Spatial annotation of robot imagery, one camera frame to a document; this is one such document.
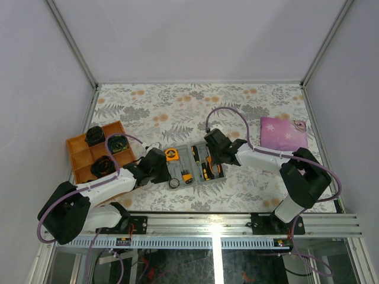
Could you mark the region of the orange black pliers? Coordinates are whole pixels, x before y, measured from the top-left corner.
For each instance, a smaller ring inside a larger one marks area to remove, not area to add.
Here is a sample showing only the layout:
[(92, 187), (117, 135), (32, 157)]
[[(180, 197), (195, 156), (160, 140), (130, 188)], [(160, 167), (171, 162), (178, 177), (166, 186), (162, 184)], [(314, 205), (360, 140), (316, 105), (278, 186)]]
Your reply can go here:
[(220, 164), (215, 164), (213, 162), (213, 158), (211, 157), (210, 151), (207, 148), (207, 169), (210, 172), (210, 178), (223, 178), (224, 177), (224, 171)]

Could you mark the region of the orange tape measure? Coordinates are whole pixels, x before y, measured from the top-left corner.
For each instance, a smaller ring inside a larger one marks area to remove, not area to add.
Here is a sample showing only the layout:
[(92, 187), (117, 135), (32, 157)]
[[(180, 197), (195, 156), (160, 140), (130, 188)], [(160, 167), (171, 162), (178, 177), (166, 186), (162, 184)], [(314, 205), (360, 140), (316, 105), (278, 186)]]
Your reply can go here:
[(166, 161), (167, 162), (173, 162), (173, 161), (179, 160), (179, 154), (178, 154), (177, 149), (175, 149), (175, 148), (166, 149), (165, 155), (166, 155)]

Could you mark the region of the small yellow black screwdriver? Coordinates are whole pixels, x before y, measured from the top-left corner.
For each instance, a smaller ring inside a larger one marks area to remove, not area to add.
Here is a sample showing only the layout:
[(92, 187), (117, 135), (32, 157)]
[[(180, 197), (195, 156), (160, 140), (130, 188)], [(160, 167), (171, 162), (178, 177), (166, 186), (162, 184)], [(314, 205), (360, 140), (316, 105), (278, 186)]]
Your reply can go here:
[(202, 172), (203, 172), (204, 180), (205, 181), (210, 180), (210, 176), (209, 176), (209, 173), (208, 173), (208, 167), (207, 167), (207, 164), (205, 162), (202, 162), (201, 169), (202, 169)]

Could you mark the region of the small black tape roll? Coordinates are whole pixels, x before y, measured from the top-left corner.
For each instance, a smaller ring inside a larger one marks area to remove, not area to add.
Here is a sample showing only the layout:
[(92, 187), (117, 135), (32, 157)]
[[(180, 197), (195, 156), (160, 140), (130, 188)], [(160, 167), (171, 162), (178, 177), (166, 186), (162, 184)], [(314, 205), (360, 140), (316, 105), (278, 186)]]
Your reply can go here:
[(177, 178), (172, 178), (169, 180), (168, 185), (171, 189), (176, 189), (180, 185), (180, 182)]

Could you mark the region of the screwdriver bit set holder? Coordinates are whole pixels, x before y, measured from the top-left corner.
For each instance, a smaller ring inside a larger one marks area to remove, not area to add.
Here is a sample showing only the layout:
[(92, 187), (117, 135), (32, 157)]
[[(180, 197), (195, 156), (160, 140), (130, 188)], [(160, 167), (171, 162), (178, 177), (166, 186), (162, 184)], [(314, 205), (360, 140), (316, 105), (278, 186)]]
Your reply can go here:
[(188, 170), (183, 170), (181, 172), (182, 178), (186, 184), (191, 184), (194, 181), (192, 174)]

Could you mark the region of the grey plastic tool case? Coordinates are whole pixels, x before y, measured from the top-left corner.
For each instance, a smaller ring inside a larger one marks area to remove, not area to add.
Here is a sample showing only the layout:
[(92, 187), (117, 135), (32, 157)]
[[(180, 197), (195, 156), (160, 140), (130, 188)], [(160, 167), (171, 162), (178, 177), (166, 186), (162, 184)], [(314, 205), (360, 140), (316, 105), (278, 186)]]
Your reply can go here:
[[(191, 146), (197, 146), (198, 149), (198, 154), (200, 157), (200, 163), (197, 164), (193, 158), (192, 155), (192, 150)], [(223, 178), (215, 178), (211, 179), (208, 181), (204, 180), (203, 177), (203, 172), (201, 169), (201, 164), (202, 162), (205, 162), (207, 164), (207, 143), (205, 141), (197, 142), (191, 145), (181, 145), (181, 146), (173, 146), (169, 148), (175, 148), (178, 151), (179, 154), (179, 160), (178, 161), (173, 161), (173, 162), (167, 162), (168, 170), (172, 178), (177, 178), (180, 182), (180, 185), (176, 189), (172, 190), (177, 190), (177, 189), (183, 189), (187, 187), (192, 187), (192, 186), (197, 186), (197, 185), (210, 185), (212, 183), (217, 183), (217, 182), (224, 182), (226, 180), (226, 173), (224, 171), (224, 177)], [(188, 170), (193, 178), (194, 181), (191, 184), (186, 184), (182, 178), (181, 172), (183, 170)]]

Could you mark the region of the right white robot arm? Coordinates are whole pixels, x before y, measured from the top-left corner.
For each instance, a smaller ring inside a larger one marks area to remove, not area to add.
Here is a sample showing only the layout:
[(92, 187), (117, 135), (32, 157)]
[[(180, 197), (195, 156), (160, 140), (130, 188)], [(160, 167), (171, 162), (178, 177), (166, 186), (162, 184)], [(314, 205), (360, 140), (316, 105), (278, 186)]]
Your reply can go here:
[(270, 218), (276, 233), (286, 232), (298, 214), (312, 208), (332, 181), (326, 168), (305, 148), (292, 153), (252, 147), (246, 140), (231, 141), (217, 128), (204, 139), (215, 164), (253, 167), (282, 177), (288, 195)]

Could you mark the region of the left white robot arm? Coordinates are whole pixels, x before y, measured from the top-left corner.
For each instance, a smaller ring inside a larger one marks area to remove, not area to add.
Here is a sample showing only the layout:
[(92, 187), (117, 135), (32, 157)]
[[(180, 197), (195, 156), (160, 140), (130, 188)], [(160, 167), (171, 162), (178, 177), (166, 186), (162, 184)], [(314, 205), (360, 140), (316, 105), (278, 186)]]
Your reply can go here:
[(64, 245), (87, 231), (125, 233), (131, 226), (130, 214), (118, 202), (107, 201), (170, 178), (165, 152), (151, 147), (138, 163), (126, 164), (108, 176), (79, 185), (63, 182), (38, 213), (37, 237), (47, 242), (41, 235), (45, 228)]

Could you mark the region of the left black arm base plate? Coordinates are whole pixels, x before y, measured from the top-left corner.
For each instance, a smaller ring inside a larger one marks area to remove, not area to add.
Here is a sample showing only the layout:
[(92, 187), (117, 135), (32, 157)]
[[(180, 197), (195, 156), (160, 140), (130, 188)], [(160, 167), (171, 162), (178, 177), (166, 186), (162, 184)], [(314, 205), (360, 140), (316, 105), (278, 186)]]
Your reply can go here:
[(120, 229), (120, 234), (127, 234), (130, 236), (145, 235), (147, 233), (147, 222), (147, 216), (131, 216), (128, 219), (127, 225)]

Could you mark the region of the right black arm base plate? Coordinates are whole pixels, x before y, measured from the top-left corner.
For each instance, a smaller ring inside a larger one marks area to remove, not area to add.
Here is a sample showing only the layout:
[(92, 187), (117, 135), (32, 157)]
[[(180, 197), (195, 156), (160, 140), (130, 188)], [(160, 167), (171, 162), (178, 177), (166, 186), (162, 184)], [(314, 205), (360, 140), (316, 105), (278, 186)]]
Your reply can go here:
[(282, 222), (273, 213), (251, 213), (250, 222), (254, 235), (305, 235), (305, 226), (302, 217), (293, 219), (289, 223)]

